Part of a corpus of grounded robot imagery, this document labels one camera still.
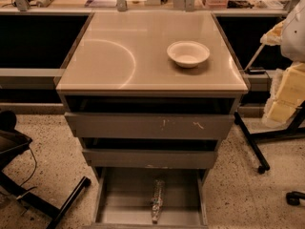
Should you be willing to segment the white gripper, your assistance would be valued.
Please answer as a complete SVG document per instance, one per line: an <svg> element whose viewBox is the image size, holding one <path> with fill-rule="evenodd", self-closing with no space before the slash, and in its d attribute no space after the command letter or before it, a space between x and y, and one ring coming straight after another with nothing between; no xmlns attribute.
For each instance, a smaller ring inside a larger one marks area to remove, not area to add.
<svg viewBox="0 0 305 229"><path fill-rule="evenodd" d="M264 33L260 43L267 46L280 45L283 24L281 21ZM284 71L275 100L267 100L262 117L262 122L270 128L284 125L305 100L305 63L294 62Z"/></svg>

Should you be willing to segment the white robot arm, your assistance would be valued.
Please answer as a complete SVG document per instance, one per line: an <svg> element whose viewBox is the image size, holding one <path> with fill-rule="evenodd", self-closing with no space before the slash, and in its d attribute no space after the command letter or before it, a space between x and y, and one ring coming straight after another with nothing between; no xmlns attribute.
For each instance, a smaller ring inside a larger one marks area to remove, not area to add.
<svg viewBox="0 0 305 229"><path fill-rule="evenodd" d="M305 101L305 0L300 0L287 17L260 38L263 45L280 46L281 55L292 65L277 69L262 122L270 127L284 125Z"/></svg>

